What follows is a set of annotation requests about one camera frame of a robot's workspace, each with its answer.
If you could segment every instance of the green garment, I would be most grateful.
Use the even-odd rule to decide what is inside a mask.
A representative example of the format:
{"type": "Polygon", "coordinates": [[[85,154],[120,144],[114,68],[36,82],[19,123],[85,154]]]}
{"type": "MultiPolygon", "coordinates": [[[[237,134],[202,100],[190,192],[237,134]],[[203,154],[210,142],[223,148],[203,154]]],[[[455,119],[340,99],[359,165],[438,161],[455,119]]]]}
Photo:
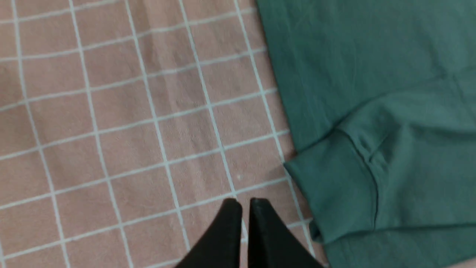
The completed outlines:
{"type": "Polygon", "coordinates": [[[258,0],[333,268],[476,257],[476,1],[258,0]]]}

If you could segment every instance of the seam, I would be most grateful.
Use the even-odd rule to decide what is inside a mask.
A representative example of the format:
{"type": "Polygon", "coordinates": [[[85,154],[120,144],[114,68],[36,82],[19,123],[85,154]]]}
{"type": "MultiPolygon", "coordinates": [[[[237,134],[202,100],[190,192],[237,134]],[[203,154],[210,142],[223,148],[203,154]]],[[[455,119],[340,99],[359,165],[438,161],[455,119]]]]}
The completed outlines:
{"type": "Polygon", "coordinates": [[[352,250],[349,239],[345,239],[345,238],[341,239],[340,244],[341,244],[341,248],[344,250],[343,255],[344,255],[344,259],[346,260],[346,265],[351,265],[352,264],[351,260],[355,259],[356,255],[354,254],[354,251],[352,250]]]}
{"type": "Polygon", "coordinates": [[[400,129],[403,128],[403,125],[399,125],[398,128],[394,129],[394,130],[390,130],[387,132],[387,134],[380,140],[380,142],[378,143],[378,145],[375,147],[374,150],[372,150],[372,152],[369,154],[368,156],[368,162],[371,164],[371,162],[374,160],[374,157],[375,155],[377,154],[378,151],[380,151],[380,148],[382,148],[383,144],[385,143],[385,141],[387,141],[389,138],[391,138],[395,133],[397,133],[398,131],[400,131],[400,129]]]}
{"type": "MultiPolygon", "coordinates": [[[[370,186],[369,189],[370,189],[370,192],[373,194],[371,200],[372,200],[372,213],[370,215],[370,219],[371,219],[371,226],[372,226],[372,231],[375,231],[376,229],[376,221],[377,221],[377,214],[378,214],[378,199],[379,199],[379,194],[378,194],[378,183],[377,183],[377,180],[375,178],[375,174],[374,172],[372,171],[372,168],[370,168],[370,163],[365,161],[365,158],[364,156],[361,154],[361,152],[357,149],[356,145],[355,145],[355,142],[354,140],[352,139],[352,137],[347,134],[345,131],[343,131],[342,129],[336,129],[336,131],[338,132],[341,132],[343,135],[345,135],[349,141],[352,143],[352,146],[353,146],[353,152],[354,154],[356,155],[356,158],[357,160],[362,163],[364,166],[365,166],[365,169],[367,169],[368,173],[370,174],[370,177],[371,177],[371,180],[372,180],[372,183],[373,183],[373,188],[370,186]]],[[[364,167],[362,165],[359,165],[361,170],[364,172],[364,167]]]]}
{"type": "Polygon", "coordinates": [[[465,106],[465,109],[468,112],[469,116],[476,123],[476,115],[471,111],[471,108],[469,107],[469,104],[466,101],[465,94],[463,93],[463,89],[461,88],[461,85],[459,84],[459,80],[456,77],[456,73],[452,75],[451,80],[453,80],[453,82],[456,85],[456,94],[458,95],[459,100],[465,106]]]}

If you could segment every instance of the teal fabric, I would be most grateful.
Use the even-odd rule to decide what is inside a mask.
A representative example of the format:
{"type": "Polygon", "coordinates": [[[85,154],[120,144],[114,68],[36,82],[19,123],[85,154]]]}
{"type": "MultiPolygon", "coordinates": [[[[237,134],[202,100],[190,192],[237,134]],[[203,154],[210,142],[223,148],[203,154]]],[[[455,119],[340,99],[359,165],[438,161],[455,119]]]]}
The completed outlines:
{"type": "Polygon", "coordinates": [[[333,268],[476,257],[476,1],[258,0],[333,268]]]}

